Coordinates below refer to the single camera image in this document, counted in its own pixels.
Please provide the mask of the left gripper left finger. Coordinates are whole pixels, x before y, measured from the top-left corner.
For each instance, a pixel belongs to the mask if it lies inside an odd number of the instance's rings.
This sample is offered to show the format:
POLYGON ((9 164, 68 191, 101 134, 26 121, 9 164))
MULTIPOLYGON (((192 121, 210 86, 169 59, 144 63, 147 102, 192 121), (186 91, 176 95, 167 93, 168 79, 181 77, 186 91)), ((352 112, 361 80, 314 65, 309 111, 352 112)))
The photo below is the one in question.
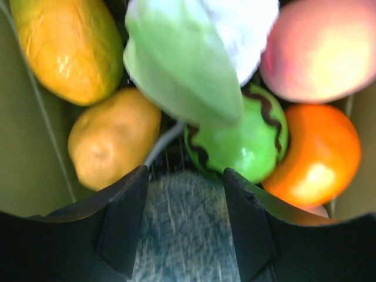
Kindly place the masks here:
POLYGON ((51 279, 130 279, 149 177, 139 166, 115 184, 32 220, 33 260, 51 279))

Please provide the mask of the white cauliflower toy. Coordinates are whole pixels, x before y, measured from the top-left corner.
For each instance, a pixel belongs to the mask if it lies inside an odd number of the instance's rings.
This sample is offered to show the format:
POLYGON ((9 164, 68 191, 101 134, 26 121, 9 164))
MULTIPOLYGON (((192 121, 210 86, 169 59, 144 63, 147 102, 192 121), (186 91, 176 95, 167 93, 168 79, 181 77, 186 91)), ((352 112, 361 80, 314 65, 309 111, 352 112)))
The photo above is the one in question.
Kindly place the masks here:
POLYGON ((130 1, 123 61, 162 111, 195 125, 235 125, 278 1, 130 1))

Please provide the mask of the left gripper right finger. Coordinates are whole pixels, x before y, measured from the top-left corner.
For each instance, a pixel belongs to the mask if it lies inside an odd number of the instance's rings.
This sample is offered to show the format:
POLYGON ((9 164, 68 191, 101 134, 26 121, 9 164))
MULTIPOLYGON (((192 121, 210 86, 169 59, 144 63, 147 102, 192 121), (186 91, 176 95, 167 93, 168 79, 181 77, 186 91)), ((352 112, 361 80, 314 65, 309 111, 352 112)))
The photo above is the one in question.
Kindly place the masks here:
POLYGON ((332 220, 296 208, 233 169, 223 184, 241 281, 336 281, 332 220))

